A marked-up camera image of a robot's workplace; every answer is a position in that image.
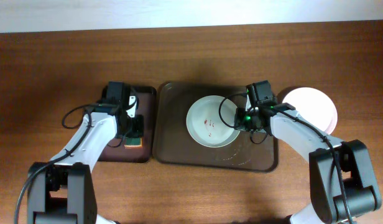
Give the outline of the green orange sponge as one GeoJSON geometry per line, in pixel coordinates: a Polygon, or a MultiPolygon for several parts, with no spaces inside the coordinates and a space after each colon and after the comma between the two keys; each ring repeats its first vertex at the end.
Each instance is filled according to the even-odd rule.
{"type": "Polygon", "coordinates": [[[125,148],[142,147],[142,139],[141,138],[126,138],[124,147],[125,148]]]}

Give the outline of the pale green plate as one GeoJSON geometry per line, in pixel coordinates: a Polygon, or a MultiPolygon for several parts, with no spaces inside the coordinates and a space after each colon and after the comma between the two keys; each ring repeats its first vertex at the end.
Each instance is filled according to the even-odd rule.
{"type": "Polygon", "coordinates": [[[187,130],[198,144],[219,148],[231,144],[239,136],[240,131],[228,127],[219,117],[219,106],[223,100],[223,96],[205,96],[195,101],[188,110],[187,130]]]}

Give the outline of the cream white plate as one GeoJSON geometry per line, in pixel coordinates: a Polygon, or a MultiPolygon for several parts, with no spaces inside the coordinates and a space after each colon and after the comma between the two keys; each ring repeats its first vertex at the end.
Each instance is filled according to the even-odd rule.
{"type": "Polygon", "coordinates": [[[305,120],[324,132],[330,121],[329,108],[335,105],[328,95],[310,87],[290,91],[282,102],[294,106],[305,120]]]}

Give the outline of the pink plate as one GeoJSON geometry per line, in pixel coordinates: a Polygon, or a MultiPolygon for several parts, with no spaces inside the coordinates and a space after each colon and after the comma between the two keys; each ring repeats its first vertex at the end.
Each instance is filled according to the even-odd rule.
{"type": "Polygon", "coordinates": [[[329,121],[329,123],[325,129],[325,132],[327,134],[331,134],[335,130],[337,122],[338,122],[338,112],[336,110],[335,105],[330,106],[329,112],[328,112],[328,117],[329,117],[330,121],[329,121]]]}

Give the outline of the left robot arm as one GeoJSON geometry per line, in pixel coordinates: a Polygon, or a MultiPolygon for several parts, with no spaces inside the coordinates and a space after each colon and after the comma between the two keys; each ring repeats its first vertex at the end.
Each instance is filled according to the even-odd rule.
{"type": "Polygon", "coordinates": [[[83,105],[84,115],[67,145],[47,162],[35,162],[20,192],[28,223],[109,223],[98,215],[91,173],[114,138],[138,124],[136,103],[83,105]]]}

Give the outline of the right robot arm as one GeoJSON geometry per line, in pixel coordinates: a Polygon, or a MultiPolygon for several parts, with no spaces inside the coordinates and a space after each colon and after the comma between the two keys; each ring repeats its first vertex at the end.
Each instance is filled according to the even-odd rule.
{"type": "Polygon", "coordinates": [[[239,130],[263,131],[287,143],[308,162],[310,204],[289,216],[289,223],[352,223],[381,208],[371,158],[360,140],[319,130],[288,103],[238,109],[234,122],[239,130]]]}

